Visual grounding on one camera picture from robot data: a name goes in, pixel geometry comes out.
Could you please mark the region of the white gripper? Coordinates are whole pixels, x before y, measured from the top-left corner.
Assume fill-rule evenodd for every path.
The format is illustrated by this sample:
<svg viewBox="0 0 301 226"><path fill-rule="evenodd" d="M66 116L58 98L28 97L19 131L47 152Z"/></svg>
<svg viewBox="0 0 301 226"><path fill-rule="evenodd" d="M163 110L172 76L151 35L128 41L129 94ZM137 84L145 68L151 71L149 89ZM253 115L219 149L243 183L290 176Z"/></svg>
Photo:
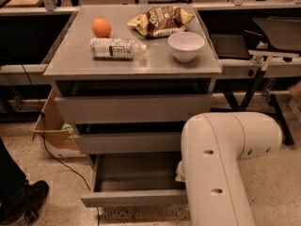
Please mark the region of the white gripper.
<svg viewBox="0 0 301 226"><path fill-rule="evenodd" d="M175 180L177 182L184 183L185 182L185 175L184 175L184 170L183 170L183 163L182 161L179 162L177 168L176 168L176 176Z"/></svg>

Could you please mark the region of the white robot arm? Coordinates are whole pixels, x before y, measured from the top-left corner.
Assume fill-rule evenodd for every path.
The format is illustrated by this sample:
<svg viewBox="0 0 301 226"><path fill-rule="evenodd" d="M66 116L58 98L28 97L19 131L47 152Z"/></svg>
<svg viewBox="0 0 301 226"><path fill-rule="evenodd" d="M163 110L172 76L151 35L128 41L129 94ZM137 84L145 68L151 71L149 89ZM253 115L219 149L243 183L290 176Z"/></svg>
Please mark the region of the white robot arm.
<svg viewBox="0 0 301 226"><path fill-rule="evenodd" d="M269 155L281 141L277 122L258 112L189 119L176 179L185 183L192 226L256 226L237 161Z"/></svg>

